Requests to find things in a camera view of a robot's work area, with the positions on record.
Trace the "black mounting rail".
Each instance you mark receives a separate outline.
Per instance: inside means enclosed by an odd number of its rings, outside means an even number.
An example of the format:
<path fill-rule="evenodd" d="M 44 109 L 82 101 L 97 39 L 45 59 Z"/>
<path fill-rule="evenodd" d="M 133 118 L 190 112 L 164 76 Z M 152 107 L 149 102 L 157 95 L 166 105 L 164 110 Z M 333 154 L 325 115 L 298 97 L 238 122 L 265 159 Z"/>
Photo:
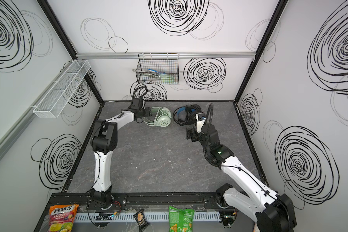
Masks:
<path fill-rule="evenodd" d="M 225 209 L 220 207 L 215 192 L 133 192 L 112 193 L 122 209 L 133 206 L 194 206 L 195 209 Z M 46 204 L 46 209 L 53 205 L 79 204 L 85 206 L 92 198 L 88 193 L 53 193 Z"/>

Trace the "green chips bag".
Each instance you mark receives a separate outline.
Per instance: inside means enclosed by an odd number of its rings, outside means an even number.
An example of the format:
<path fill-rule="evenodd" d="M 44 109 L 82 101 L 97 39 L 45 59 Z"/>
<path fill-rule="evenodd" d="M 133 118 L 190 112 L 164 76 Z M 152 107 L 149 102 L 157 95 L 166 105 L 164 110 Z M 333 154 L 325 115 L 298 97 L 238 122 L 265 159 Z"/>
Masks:
<path fill-rule="evenodd" d="M 192 232 L 195 210 L 169 207 L 169 232 Z"/>

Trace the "mint green headphones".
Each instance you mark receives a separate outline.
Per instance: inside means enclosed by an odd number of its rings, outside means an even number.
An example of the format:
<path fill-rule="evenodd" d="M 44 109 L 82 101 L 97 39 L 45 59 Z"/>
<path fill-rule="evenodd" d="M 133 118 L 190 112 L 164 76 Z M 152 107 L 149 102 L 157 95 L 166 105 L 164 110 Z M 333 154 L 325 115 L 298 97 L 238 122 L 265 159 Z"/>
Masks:
<path fill-rule="evenodd" d="M 144 123 L 151 127 L 168 127 L 172 121 L 172 113 L 167 107 L 152 107 L 152 115 L 144 118 Z"/>

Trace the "black blue headphones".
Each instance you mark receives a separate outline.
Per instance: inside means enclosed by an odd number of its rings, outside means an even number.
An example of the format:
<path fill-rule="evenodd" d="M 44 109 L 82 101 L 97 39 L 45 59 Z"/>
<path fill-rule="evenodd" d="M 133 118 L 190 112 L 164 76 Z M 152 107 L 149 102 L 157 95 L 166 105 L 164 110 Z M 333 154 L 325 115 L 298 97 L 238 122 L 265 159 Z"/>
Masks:
<path fill-rule="evenodd" d="M 180 113 L 184 113 L 183 119 L 179 117 Z M 196 115 L 200 113 L 203 113 L 203 111 L 198 104 L 187 104 L 174 111 L 173 120 L 179 126 L 192 125 L 196 123 Z"/>

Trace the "Fox's fruits candy bag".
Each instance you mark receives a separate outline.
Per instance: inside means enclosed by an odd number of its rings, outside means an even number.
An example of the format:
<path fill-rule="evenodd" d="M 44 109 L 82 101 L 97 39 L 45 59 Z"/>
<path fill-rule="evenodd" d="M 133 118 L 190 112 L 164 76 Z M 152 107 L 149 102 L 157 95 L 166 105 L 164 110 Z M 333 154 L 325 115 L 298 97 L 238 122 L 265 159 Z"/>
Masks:
<path fill-rule="evenodd" d="M 55 205 L 49 209 L 49 232 L 71 232 L 79 204 Z"/>

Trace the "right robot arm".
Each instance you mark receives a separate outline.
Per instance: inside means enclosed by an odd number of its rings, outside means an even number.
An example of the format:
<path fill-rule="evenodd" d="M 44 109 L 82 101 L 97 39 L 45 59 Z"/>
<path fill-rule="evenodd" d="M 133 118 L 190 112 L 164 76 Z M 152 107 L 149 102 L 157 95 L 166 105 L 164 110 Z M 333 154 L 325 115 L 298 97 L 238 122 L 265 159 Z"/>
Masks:
<path fill-rule="evenodd" d="M 292 200 L 262 183 L 220 142 L 212 123 L 213 112 L 213 104 L 206 113 L 198 105 L 186 106 L 185 125 L 187 139 L 200 142 L 206 161 L 230 176 L 243 190 L 240 192 L 230 184 L 224 184 L 216 192 L 218 205 L 241 211 L 256 223 L 261 232 L 294 231 L 297 222 Z"/>

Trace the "small dark snack packet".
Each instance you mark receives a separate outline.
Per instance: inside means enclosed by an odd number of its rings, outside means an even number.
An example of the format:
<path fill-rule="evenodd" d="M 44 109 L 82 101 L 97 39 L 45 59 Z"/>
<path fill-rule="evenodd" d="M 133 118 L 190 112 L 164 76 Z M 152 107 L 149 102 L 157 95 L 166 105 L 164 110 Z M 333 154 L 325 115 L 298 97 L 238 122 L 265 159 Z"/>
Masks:
<path fill-rule="evenodd" d="M 135 219 L 138 225 L 139 232 L 143 232 L 150 225 L 150 223 L 147 221 L 145 217 L 144 209 L 140 209 L 138 212 L 136 212 L 133 215 L 133 218 Z"/>

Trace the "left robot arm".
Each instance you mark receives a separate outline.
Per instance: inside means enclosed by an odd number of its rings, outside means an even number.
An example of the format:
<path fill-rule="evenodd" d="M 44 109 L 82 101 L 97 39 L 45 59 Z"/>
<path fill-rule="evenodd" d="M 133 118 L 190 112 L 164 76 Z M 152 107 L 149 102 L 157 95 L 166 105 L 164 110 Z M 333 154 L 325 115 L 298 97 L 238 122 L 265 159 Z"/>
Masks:
<path fill-rule="evenodd" d="M 145 107 L 144 97 L 148 93 L 148 88 L 139 87 L 133 93 L 137 93 L 138 96 L 132 97 L 128 108 L 110 119 L 97 120 L 93 128 L 90 144 L 95 157 L 95 176 L 89 193 L 90 198 L 102 204 L 105 209 L 112 205 L 120 206 L 114 201 L 110 179 L 112 155 L 118 144 L 119 129 L 152 115 L 151 109 Z"/>

